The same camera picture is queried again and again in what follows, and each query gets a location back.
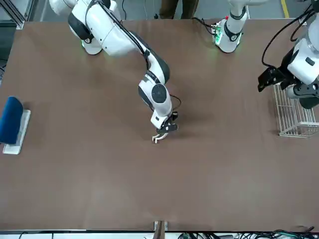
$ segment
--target black cable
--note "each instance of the black cable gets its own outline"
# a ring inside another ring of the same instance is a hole
[[[179,101],[178,106],[176,106],[176,107],[173,108],[173,111],[175,111],[175,110],[177,110],[177,109],[180,107],[180,105],[181,105],[181,99],[180,99],[179,97],[175,96],[175,95],[171,95],[171,94],[170,94],[170,96],[173,97],[173,98],[175,98],[175,99],[177,99],[177,100]]]
[[[26,232],[22,232],[19,236],[19,239],[21,239],[22,235],[25,234]]]
[[[129,37],[129,39],[138,47],[142,55],[144,56],[145,62],[146,62],[146,68],[147,70],[150,68],[149,62],[147,60],[147,56],[145,55],[145,51],[143,50],[142,46],[139,44],[139,42],[132,36],[132,34],[120,23],[120,21],[114,16],[114,14],[111,11],[105,10],[105,5],[100,0],[95,1],[95,3],[98,3],[101,8],[104,10],[104,12],[113,20],[113,22]]]
[[[207,24],[207,23],[204,21],[203,18],[202,18],[202,19],[199,19],[199,18],[197,18],[197,17],[192,17],[191,19],[194,19],[194,20],[199,21],[200,24],[202,24],[202,25],[206,28],[206,30],[208,31],[209,34],[211,34],[211,35],[216,35],[216,34],[212,33],[212,32],[209,30],[209,28],[211,28],[211,26],[212,26],[213,24],[215,24],[215,23],[213,23],[213,24],[211,24],[211,25],[210,25],[210,24]]]
[[[122,10],[123,10],[123,12],[125,13],[124,20],[126,20],[126,11],[124,10],[124,1],[125,1],[125,0],[122,1]]]
[[[265,55],[266,55],[266,52],[267,52],[269,46],[271,45],[271,43],[275,40],[275,38],[276,38],[283,30],[285,30],[288,26],[290,26],[291,24],[295,23],[296,21],[298,21],[299,19],[303,18],[305,15],[309,14],[309,13],[312,12],[312,11],[313,11],[313,10],[311,9],[311,10],[308,10],[308,11],[304,12],[304,13],[301,14],[299,17],[295,18],[294,20],[292,20],[291,22],[289,22],[288,24],[286,24],[283,28],[281,28],[281,29],[273,36],[273,38],[272,38],[272,39],[269,41],[269,43],[267,44],[267,46],[266,46],[266,48],[265,48],[265,50],[264,50],[264,52],[263,52],[263,55],[262,55],[262,57],[261,57],[261,62],[262,62],[262,64],[263,64],[264,66],[272,67],[272,68],[275,68],[275,69],[276,69],[275,66],[270,65],[270,64],[267,64],[267,63],[264,62],[264,58],[265,58]]]
[[[295,36],[296,32],[297,32],[297,31],[300,29],[300,27],[301,27],[306,21],[308,21],[308,19],[309,19],[310,17],[312,17],[314,14],[315,14],[315,12],[309,12],[309,13],[308,13],[308,15],[305,17],[305,19],[304,19],[304,20],[297,26],[297,28],[294,30],[293,34],[292,34],[291,37],[290,37],[290,41],[292,41],[292,42],[297,41],[298,38],[295,38],[295,39],[294,39],[294,36]]]

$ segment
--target blue eraser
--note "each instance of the blue eraser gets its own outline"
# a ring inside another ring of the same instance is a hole
[[[22,103],[10,96],[4,106],[0,119],[0,142],[15,144],[20,130],[21,117],[23,113]]]

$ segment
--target white wire rack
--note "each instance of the white wire rack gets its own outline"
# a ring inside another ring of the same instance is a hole
[[[313,109],[304,109],[298,99],[290,99],[280,84],[274,85],[280,136],[306,138],[319,132]]]

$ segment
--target robotic arm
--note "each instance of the robotic arm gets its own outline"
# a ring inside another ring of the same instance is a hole
[[[236,50],[242,36],[242,30],[247,20],[246,6],[261,5],[268,0],[228,0],[230,4],[229,17],[222,19],[213,26],[213,41],[225,53]]]
[[[306,34],[297,40],[279,68],[266,64],[269,67],[258,78],[259,92],[269,85],[280,83],[282,90],[287,88],[288,97],[299,98],[306,109],[319,104],[319,4],[313,0],[312,6],[313,10],[309,13],[316,13],[316,18]]]
[[[69,14],[68,23],[91,55],[104,50],[111,56],[123,56],[135,49],[142,54],[147,71],[139,83],[138,92],[153,111],[151,122],[158,133],[153,141],[157,143],[178,129],[173,123],[178,115],[173,112],[165,87],[169,67],[136,33],[127,31],[118,19],[121,18],[114,0],[78,0]]]

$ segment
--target table surface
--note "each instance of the table surface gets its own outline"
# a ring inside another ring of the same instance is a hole
[[[257,91],[264,47],[285,23],[247,21],[224,54],[198,22],[126,21],[182,99],[179,130],[157,145],[137,52],[90,56],[66,23],[26,23],[0,88],[0,109],[15,95],[31,110],[21,154],[0,155],[0,230],[319,228],[318,137],[279,137],[273,90]],[[290,33],[267,62],[280,63]]]

